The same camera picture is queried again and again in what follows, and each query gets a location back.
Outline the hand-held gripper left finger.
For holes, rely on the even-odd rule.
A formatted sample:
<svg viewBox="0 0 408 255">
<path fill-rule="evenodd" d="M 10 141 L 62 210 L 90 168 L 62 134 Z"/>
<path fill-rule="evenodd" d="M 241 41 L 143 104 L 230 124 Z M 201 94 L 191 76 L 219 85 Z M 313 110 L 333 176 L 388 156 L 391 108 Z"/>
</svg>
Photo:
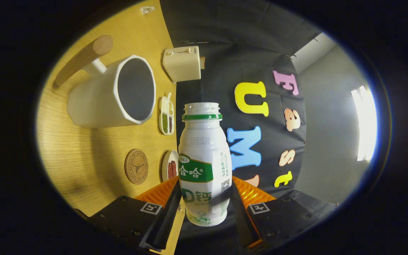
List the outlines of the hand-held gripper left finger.
<svg viewBox="0 0 408 255">
<path fill-rule="evenodd" d="M 120 196 L 85 219 L 136 251 L 165 250 L 181 200 L 176 176 L 135 198 Z"/>
</svg>

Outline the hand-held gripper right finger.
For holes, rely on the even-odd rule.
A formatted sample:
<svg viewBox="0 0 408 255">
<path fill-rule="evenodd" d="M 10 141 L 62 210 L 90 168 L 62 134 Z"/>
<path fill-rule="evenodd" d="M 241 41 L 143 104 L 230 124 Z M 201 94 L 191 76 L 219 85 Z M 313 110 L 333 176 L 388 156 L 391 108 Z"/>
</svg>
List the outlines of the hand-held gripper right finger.
<svg viewBox="0 0 408 255">
<path fill-rule="evenodd" d="M 243 250 L 270 250 L 305 233 L 335 211 L 335 204 L 297 190 L 275 198 L 232 178 L 231 202 Z"/>
</svg>

